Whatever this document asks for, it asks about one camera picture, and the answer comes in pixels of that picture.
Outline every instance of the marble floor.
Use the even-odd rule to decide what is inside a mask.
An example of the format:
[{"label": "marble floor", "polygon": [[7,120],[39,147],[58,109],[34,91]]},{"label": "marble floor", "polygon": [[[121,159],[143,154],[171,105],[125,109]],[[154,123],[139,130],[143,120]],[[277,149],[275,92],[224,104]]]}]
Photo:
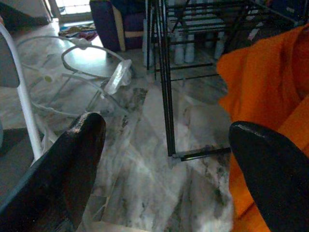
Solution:
[{"label": "marble floor", "polygon": [[[13,36],[18,43],[31,36],[55,35],[58,30],[57,23],[52,23]],[[98,37],[94,43],[101,45]],[[66,72],[57,58],[66,46],[46,40],[19,48],[23,62],[39,70],[25,70],[29,86],[46,74],[56,76],[58,72]],[[120,113],[106,100],[97,104],[97,111],[106,113],[108,109],[109,114],[104,117],[106,141],[88,204],[91,217],[106,225],[151,232],[230,231],[233,204],[228,191],[229,157],[187,162],[168,158],[160,82],[142,66],[141,49],[119,54],[132,59],[135,72],[131,84],[114,95],[129,113]],[[49,63],[42,62],[42,58],[50,58]],[[205,51],[197,53],[196,60],[208,59],[211,57]],[[102,75],[111,74],[118,63],[106,53],[91,49],[76,51],[68,61],[79,69]],[[172,78],[214,71],[214,67],[182,70],[172,73]],[[32,90],[33,100],[49,101],[65,81],[59,79],[36,86]],[[219,77],[178,81],[173,82],[172,89],[177,151],[228,145],[229,117],[217,103],[226,93],[224,82]],[[70,81],[54,107],[82,113],[94,93],[91,87]],[[0,98],[4,127],[24,127],[16,90],[1,88]],[[64,130],[73,120],[42,110],[36,112],[55,131]],[[100,231],[112,232],[103,227]]]}]

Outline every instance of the white pole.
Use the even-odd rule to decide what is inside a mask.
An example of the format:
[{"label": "white pole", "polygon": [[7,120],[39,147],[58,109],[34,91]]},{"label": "white pole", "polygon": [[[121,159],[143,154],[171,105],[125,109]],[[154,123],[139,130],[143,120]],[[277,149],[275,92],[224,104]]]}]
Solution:
[{"label": "white pole", "polygon": [[10,51],[12,53],[14,62],[15,62],[15,66],[16,66],[16,70],[17,70],[17,74],[18,74],[18,78],[20,82],[17,88],[17,92],[18,92],[18,96],[19,96],[22,109],[23,109],[26,126],[28,130],[33,154],[34,154],[34,159],[38,160],[42,156],[41,141],[39,137],[39,131],[35,124],[34,115],[31,109],[30,97],[27,91],[26,82],[24,79],[23,69],[22,69],[22,66],[19,60],[18,52],[17,52],[17,49],[15,47],[15,44],[14,44],[14,41],[11,35],[9,34],[9,32],[6,30],[6,28],[2,24],[0,24],[0,32],[2,33],[2,35],[4,36],[7,42],[10,48]]}]

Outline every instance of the gray chair back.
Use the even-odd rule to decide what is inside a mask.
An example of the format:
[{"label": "gray chair back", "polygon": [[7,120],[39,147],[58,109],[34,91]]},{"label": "gray chair back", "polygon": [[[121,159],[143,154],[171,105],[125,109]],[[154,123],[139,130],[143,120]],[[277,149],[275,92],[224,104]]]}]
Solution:
[{"label": "gray chair back", "polygon": [[13,55],[1,32],[0,51],[0,87],[17,88],[19,79]]}]

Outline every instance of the white bottle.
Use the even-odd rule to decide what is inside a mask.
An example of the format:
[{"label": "white bottle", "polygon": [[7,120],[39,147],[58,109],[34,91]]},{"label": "white bottle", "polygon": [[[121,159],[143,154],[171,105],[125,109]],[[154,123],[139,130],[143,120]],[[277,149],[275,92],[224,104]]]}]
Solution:
[{"label": "white bottle", "polygon": [[[178,31],[175,31],[176,35],[176,42],[182,42],[183,36],[179,34]],[[174,62],[175,64],[183,64],[184,63],[184,50],[183,50],[183,44],[177,44],[175,46],[175,58]]]},{"label": "white bottle", "polygon": [[216,44],[216,48],[214,50],[214,58],[215,59],[219,59],[220,56],[222,55],[223,53],[223,50],[224,50],[224,43],[225,43],[225,40],[224,40],[224,32],[219,32],[218,33],[218,41],[217,41],[217,44]]},{"label": "white bottle", "polygon": [[[188,35],[188,40],[194,40],[194,35]],[[185,47],[184,61],[186,63],[192,63],[194,61],[194,43],[188,43]]]}]

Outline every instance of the orange cloth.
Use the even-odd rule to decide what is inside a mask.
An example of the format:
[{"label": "orange cloth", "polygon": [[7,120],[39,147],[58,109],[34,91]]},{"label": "orange cloth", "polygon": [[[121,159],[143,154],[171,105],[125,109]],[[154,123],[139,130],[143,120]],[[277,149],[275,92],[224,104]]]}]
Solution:
[{"label": "orange cloth", "polygon": [[[309,96],[303,99],[309,93],[308,27],[224,55],[217,70],[229,90],[220,104],[232,121],[254,122],[278,131],[309,157]],[[239,220],[235,221],[235,231],[244,226],[251,232],[269,231],[234,156],[230,162],[230,191]],[[259,227],[250,225],[257,221]]]}]

